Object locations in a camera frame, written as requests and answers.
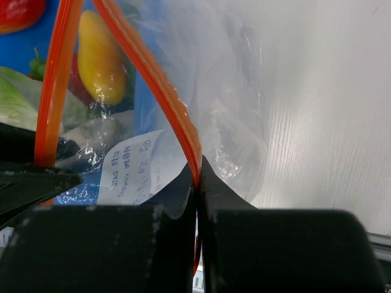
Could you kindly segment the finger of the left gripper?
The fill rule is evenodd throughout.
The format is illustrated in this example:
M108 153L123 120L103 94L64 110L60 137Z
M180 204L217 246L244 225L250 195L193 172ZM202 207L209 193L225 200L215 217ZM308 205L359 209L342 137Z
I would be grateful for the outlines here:
M82 183L75 172L34 164L35 132L1 124L1 227Z

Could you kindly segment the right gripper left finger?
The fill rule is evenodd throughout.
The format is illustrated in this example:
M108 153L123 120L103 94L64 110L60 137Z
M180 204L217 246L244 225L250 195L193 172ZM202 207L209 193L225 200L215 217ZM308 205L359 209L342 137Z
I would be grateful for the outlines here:
M195 217L188 167L138 206L34 205L1 254L1 291L191 292Z

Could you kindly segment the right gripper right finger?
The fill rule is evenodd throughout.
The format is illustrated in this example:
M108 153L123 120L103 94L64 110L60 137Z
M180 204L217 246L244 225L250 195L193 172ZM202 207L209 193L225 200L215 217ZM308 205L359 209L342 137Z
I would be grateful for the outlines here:
M204 159L199 233L206 292L383 292L358 219L333 209L258 209Z

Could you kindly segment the white cauliflower with leaves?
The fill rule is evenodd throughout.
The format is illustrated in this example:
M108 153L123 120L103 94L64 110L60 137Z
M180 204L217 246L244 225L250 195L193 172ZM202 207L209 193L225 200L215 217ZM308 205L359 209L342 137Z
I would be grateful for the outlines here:
M1 67L1 123L36 131L43 82L8 67ZM66 92L60 124L63 134L87 120L88 107Z

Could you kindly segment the yellow orange mango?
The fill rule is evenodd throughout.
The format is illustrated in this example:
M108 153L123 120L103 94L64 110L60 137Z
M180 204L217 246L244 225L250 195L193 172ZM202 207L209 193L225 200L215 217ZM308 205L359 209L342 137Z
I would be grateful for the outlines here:
M95 101L115 105L124 99L126 72L122 50L94 10L85 10L80 16L78 71Z

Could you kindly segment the clear zip top bag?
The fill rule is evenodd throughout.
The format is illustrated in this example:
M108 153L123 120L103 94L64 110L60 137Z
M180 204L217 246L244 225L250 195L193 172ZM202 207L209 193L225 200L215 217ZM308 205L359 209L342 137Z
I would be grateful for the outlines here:
M267 149L260 102L260 37L218 1L95 1L136 70L133 133L163 132L155 167L187 160L200 206L206 159L242 199L260 191ZM49 47L35 161L54 163L82 1L61 1ZM128 72L125 66L126 79Z

